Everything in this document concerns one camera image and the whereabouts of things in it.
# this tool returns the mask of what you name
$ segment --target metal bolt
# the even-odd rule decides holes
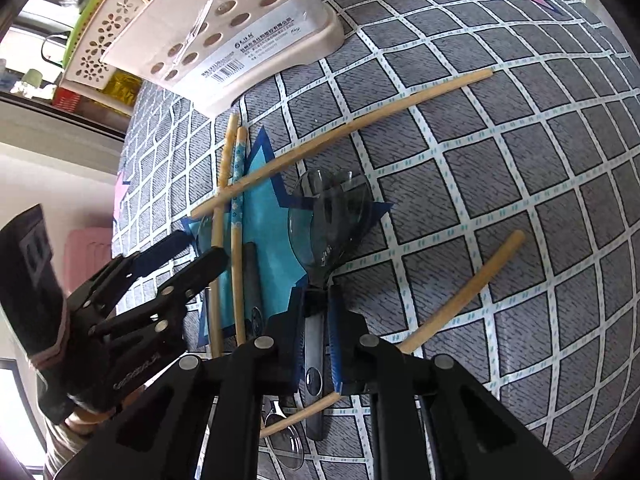
[[[254,341],[255,347],[260,350],[266,350],[267,348],[271,348],[273,346],[273,338],[268,335],[261,335],[257,337]]]
[[[200,359],[198,359],[195,355],[185,355],[178,362],[178,366],[183,370],[193,370],[199,364]]]
[[[433,358],[433,364],[435,364],[440,370],[451,370],[453,368],[453,358],[450,355],[439,354]]]
[[[156,324],[156,332],[160,333],[168,326],[169,322],[167,320],[163,319],[162,321],[158,321],[158,323]]]
[[[378,343],[380,343],[380,338],[378,338],[377,335],[364,334],[360,336],[360,344],[362,346],[373,348],[375,346],[378,346]]]

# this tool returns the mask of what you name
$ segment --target barcode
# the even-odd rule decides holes
[[[228,65],[223,66],[218,72],[212,75],[212,78],[222,83],[225,79],[231,77],[233,74],[240,72],[244,68],[244,64],[241,61],[233,60]]]

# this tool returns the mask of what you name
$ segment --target pink plastic object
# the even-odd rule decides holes
[[[102,60],[215,117],[256,83],[328,56],[343,41],[322,0],[151,0]]]
[[[113,231],[89,227],[71,231],[66,238],[63,286],[69,296],[111,260]]]

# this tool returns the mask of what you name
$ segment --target white label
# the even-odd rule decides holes
[[[212,97],[221,88],[238,79],[253,67],[279,53],[300,38],[320,29],[309,12],[319,0],[289,0],[220,46],[173,88],[174,92],[192,100]]]

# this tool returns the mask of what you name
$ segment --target tablecloth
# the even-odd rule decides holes
[[[335,278],[369,329],[392,341],[524,230],[514,260],[421,354],[452,354],[590,478],[640,397],[638,65],[580,0],[326,1],[344,46],[241,97],[234,109],[252,142],[265,126],[277,155],[371,105],[494,67],[492,78],[357,131],[283,180],[291,190],[306,167],[362,168],[376,199],[393,204]],[[114,254],[181,228],[214,194],[227,117],[210,120],[144,86],[120,163]],[[193,257],[137,283],[120,311]],[[200,307],[196,298],[185,322],[191,347]],[[367,404],[353,397],[326,410],[328,436],[304,439],[295,473],[263,442],[260,477],[372,479]]]

